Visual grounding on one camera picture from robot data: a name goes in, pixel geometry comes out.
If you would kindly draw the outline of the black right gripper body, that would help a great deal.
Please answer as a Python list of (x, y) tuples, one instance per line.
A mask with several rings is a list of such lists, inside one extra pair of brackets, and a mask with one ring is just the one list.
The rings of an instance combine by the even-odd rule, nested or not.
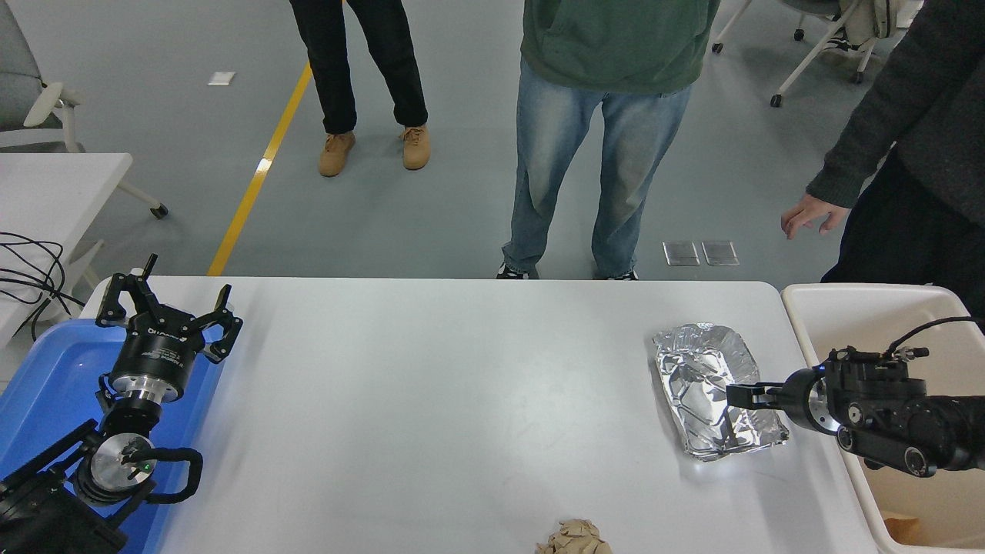
[(816, 381), (817, 374), (813, 369), (799, 369), (785, 379), (779, 392), (779, 407), (802, 428), (815, 428), (815, 417), (810, 411), (810, 392)]

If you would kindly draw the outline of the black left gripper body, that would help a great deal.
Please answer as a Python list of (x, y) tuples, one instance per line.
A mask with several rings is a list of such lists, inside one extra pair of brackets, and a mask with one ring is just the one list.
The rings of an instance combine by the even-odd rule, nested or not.
[(203, 331), (190, 325), (183, 331), (181, 325), (160, 329), (154, 322), (130, 322), (113, 365), (113, 382), (148, 376), (169, 385), (186, 385), (204, 344)]

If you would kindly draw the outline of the person's hand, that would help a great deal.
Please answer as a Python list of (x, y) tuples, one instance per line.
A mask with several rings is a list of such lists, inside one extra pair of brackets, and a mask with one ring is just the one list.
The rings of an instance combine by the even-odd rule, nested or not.
[(820, 220), (819, 233), (825, 235), (833, 231), (849, 215), (850, 210), (834, 205), (810, 194), (803, 197), (793, 207), (780, 216), (780, 228), (785, 238), (792, 241), (798, 231), (812, 228), (816, 220)]

